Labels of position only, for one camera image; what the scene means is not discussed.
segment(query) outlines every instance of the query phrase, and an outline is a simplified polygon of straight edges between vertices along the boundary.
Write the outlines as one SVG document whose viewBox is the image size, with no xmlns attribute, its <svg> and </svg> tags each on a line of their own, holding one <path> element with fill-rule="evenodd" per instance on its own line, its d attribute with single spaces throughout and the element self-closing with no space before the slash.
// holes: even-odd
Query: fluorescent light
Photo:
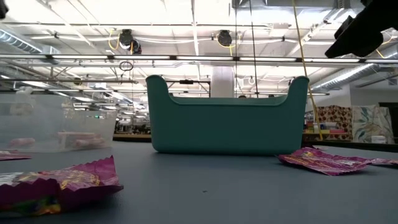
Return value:
<svg viewBox="0 0 398 224">
<path fill-rule="evenodd" d="M 58 92 L 55 92 L 56 94 L 58 94 L 58 95 L 60 95 L 60 96 L 66 96 L 66 97 L 69 97 L 68 95 L 66 95 L 66 94 L 64 94 L 64 93 L 58 93 Z"/>
<path fill-rule="evenodd" d="M 233 60 L 233 57 L 177 56 L 177 60 Z"/>
<path fill-rule="evenodd" d="M 359 59 L 351 58 L 305 58 L 306 62 L 341 62 L 341 63 L 357 63 Z"/>
<path fill-rule="evenodd" d="M 107 53 L 111 53 L 111 54 L 113 54 L 113 55 L 114 55 L 114 53 L 113 53 L 113 51 L 112 51 L 112 50 L 105 50 L 105 52 L 107 52 Z"/>
<path fill-rule="evenodd" d="M 49 90 L 49 91 L 79 91 L 79 90 Z"/>
<path fill-rule="evenodd" d="M 83 90 L 86 92 L 101 92 L 101 93 L 111 93 L 113 90 Z"/>
<path fill-rule="evenodd" d="M 29 59 L 46 59 L 45 55 L 26 54 L 26 55 L 0 55 L 0 58 L 29 58 Z"/>
<path fill-rule="evenodd" d="M 54 59 L 107 59 L 106 55 L 53 55 Z"/>
<path fill-rule="evenodd" d="M 398 63 L 398 59 L 367 59 L 368 63 Z"/>
<path fill-rule="evenodd" d="M 80 100 L 80 101 L 84 101 L 84 102 L 90 102 L 90 101 L 94 101 L 91 98 L 86 98 L 86 97 L 75 97 L 76 100 Z"/>
<path fill-rule="evenodd" d="M 241 57 L 242 61 L 254 61 L 254 57 Z M 296 58 L 256 57 L 258 62 L 295 62 Z"/>
<path fill-rule="evenodd" d="M 112 93 L 112 96 L 115 97 L 116 99 L 119 99 L 119 100 L 123 100 L 124 99 L 124 96 L 122 96 L 119 93 Z"/>
<path fill-rule="evenodd" d="M 170 56 L 122 55 L 115 56 L 114 58 L 123 60 L 168 60 Z"/>
<path fill-rule="evenodd" d="M 23 83 L 32 85 L 32 86 L 37 86 L 41 88 L 48 88 L 49 86 L 47 84 L 44 84 L 42 82 L 32 82 L 32 81 L 24 81 Z"/>
</svg>

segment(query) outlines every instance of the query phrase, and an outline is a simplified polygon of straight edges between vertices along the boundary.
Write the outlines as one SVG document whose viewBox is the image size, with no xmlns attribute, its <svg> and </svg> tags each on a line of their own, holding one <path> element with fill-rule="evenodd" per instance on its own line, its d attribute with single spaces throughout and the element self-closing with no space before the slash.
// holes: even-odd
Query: ceiling duct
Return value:
<svg viewBox="0 0 398 224">
<path fill-rule="evenodd" d="M 18 35 L 6 29 L 4 26 L 0 26 L 0 41 L 17 47 L 18 49 L 30 54 L 41 54 L 43 52 L 41 46 L 35 46 L 32 42 L 18 37 Z"/>
<path fill-rule="evenodd" d="M 238 2 L 238 9 L 249 9 L 249 0 L 231 0 L 232 7 L 236 9 L 236 2 Z M 357 6 L 360 0 L 296 0 L 297 7 L 319 8 L 319 9 L 335 9 L 335 8 L 351 8 L 351 4 Z M 265 7 L 292 7 L 291 0 L 251 0 L 251 6 L 254 9 Z"/>
<path fill-rule="evenodd" d="M 35 42 L 27 40 L 22 35 L 13 32 L 4 25 L 0 25 L 0 42 L 9 44 L 29 54 L 53 55 L 61 53 L 59 50 L 57 50 L 52 46 L 37 44 Z M 44 60 L 44 61 L 50 62 L 52 64 L 58 63 L 56 60 L 51 60 L 51 61 Z"/>
<path fill-rule="evenodd" d="M 383 50 L 381 54 L 384 55 L 384 58 L 397 58 L 398 45 L 394 45 L 386 50 Z M 382 68 L 380 67 L 380 65 L 375 63 L 369 63 L 355 68 L 343 69 L 328 76 L 320 82 L 312 84 L 312 90 L 331 90 L 333 88 L 340 87 L 355 80 L 359 80 L 360 78 L 373 75 L 377 72 L 380 72 L 381 70 Z"/>
</svg>

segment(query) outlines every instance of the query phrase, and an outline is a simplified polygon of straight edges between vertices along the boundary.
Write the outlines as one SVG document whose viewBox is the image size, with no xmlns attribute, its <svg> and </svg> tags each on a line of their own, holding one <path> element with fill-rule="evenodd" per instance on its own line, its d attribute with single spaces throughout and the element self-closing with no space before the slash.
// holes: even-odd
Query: pink candy wrapper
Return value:
<svg viewBox="0 0 398 224">
<path fill-rule="evenodd" d="M 301 165 L 327 175 L 339 175 L 364 169 L 368 164 L 398 164 L 390 159 L 364 159 L 330 155 L 318 149 L 302 148 L 291 155 L 280 155 L 279 160 Z"/>
<path fill-rule="evenodd" d="M 62 170 L 0 174 L 0 217 L 66 212 L 122 189 L 113 157 Z"/>
<path fill-rule="evenodd" d="M 31 159 L 30 156 L 21 155 L 17 150 L 14 151 L 0 151 L 0 161 L 14 160 L 14 159 Z"/>
</svg>

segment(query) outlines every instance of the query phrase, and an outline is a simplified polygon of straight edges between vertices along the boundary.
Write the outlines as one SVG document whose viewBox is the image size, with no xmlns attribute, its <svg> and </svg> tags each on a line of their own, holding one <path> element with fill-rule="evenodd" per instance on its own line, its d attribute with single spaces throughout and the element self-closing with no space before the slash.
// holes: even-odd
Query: hanging cable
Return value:
<svg viewBox="0 0 398 224">
<path fill-rule="evenodd" d="M 112 33 L 113 33 L 113 30 L 111 30 L 111 32 L 109 33 L 109 38 L 112 37 Z M 116 44 L 116 47 L 113 47 L 113 46 L 112 46 L 111 40 L 110 40 L 110 39 L 108 40 L 109 47 L 110 47 L 112 50 L 117 50 L 117 49 L 119 48 L 119 43 L 120 43 L 120 34 L 118 35 L 118 43 Z"/>
<path fill-rule="evenodd" d="M 237 40 L 237 39 L 238 39 L 238 34 L 235 33 L 235 40 Z M 230 54 L 231 54 L 231 56 L 232 56 L 232 48 L 236 47 L 236 45 L 238 44 L 238 42 L 241 40 L 241 36 L 239 36 L 239 40 L 238 40 L 238 41 L 235 43 L 235 45 L 233 45 L 233 46 L 224 46 L 224 45 L 222 45 L 222 44 L 218 41 L 218 34 L 216 35 L 216 40 L 217 40 L 218 45 L 220 45 L 220 46 L 222 46 L 222 47 L 224 47 L 224 48 L 228 48 L 228 49 L 229 49 L 229 52 L 230 52 Z"/>
<path fill-rule="evenodd" d="M 305 60 L 304 60 L 304 51 L 303 51 L 303 45 L 300 41 L 300 29 L 299 29 L 299 22 L 297 20 L 297 10 L 296 10 L 296 2 L 295 0 L 292 0 L 292 4 L 293 4 L 293 10 L 294 10 L 294 19 L 296 21 L 296 29 L 297 29 L 297 36 L 298 36 L 298 43 L 300 44 L 300 53 L 301 53 L 301 59 L 303 62 L 303 68 L 304 68 L 304 74 L 305 76 L 308 78 L 308 74 L 307 74 L 307 67 L 305 65 Z M 317 106 L 315 105 L 315 100 L 313 99 L 313 95 L 312 95 L 312 90 L 310 85 L 308 84 L 308 92 L 310 93 L 310 98 L 311 98 L 311 102 L 312 102 L 312 107 L 313 107 L 313 113 L 315 116 L 315 120 L 317 121 L 318 124 L 318 130 L 319 130 L 319 138 L 322 141 L 323 140 L 323 136 L 322 136 L 322 131 L 321 131 L 321 124 L 319 123 L 319 116 L 318 116 L 318 110 L 317 110 Z"/>
<path fill-rule="evenodd" d="M 251 10 L 251 0 L 249 0 L 249 5 L 250 5 L 250 18 L 251 18 L 251 35 L 252 35 L 252 40 L 253 40 L 254 77 L 256 78 L 256 95 L 258 98 L 259 97 L 259 87 L 258 87 L 258 83 L 257 83 L 256 45 L 254 43 L 254 26 L 253 26 L 253 14 L 252 14 L 252 10 Z"/>
<path fill-rule="evenodd" d="M 130 54 L 131 55 L 134 54 L 134 51 L 132 50 L 133 46 L 134 46 L 134 42 L 131 41 L 131 44 L 130 44 Z"/>
<path fill-rule="evenodd" d="M 237 10 L 238 0 L 235 0 L 235 6 L 236 6 L 236 9 L 235 9 L 235 40 L 236 40 L 238 37 L 238 10 Z M 235 58 L 238 58 L 238 48 L 235 49 Z M 238 60 L 235 60 L 235 97 L 238 96 L 237 85 L 238 85 Z"/>
</svg>

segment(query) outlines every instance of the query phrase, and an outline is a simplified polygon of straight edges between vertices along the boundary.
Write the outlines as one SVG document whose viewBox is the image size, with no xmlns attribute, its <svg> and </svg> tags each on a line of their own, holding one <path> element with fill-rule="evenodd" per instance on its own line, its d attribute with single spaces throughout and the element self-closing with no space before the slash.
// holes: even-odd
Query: metal beam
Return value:
<svg viewBox="0 0 398 224">
<path fill-rule="evenodd" d="M 11 27 L 64 27 L 65 24 L 59 23 L 39 23 L 39 22 L 3 22 L 2 24 L 11 26 Z M 159 27 L 185 27 L 187 29 L 192 28 L 192 24 L 70 24 L 72 27 L 86 27 L 90 25 L 91 27 L 95 28 L 105 28 L 105 29 L 128 29 L 132 27 L 153 27 L 154 29 Z M 235 25 L 232 24 L 197 24 L 197 27 L 224 27 L 227 28 L 235 28 Z M 255 28 L 264 28 L 265 25 L 256 24 L 253 25 Z M 248 25 L 237 25 L 237 27 L 241 28 L 248 28 Z"/>
<path fill-rule="evenodd" d="M 22 63 L 22 62 L 14 62 L 17 65 L 25 65 L 29 67 L 81 67 L 81 68 L 119 68 L 119 63 L 95 63 L 95 62 L 86 62 L 86 63 L 74 63 L 74 62 L 63 62 L 60 61 L 59 64 L 51 64 L 51 63 Z M 181 65 L 192 65 L 196 63 L 192 62 L 178 62 L 178 63 L 171 63 L 170 65 L 156 65 L 155 68 L 177 68 Z M 214 66 L 232 66 L 235 65 L 235 61 L 219 61 L 219 62 L 211 62 L 211 61 L 201 61 L 199 62 L 200 65 L 214 65 Z M 240 61 L 238 65 L 253 65 L 252 62 L 248 61 Z M 260 62 L 257 61 L 257 65 L 263 66 L 286 66 L 286 67 L 301 67 L 302 63 L 299 62 Z M 324 68 L 354 68 L 360 63 L 321 63 L 321 62 L 308 62 L 306 63 L 307 67 L 324 67 Z M 6 63 L 0 63 L 0 66 L 9 66 Z M 135 63 L 134 68 L 153 68 L 154 66 L 150 63 Z"/>
</svg>

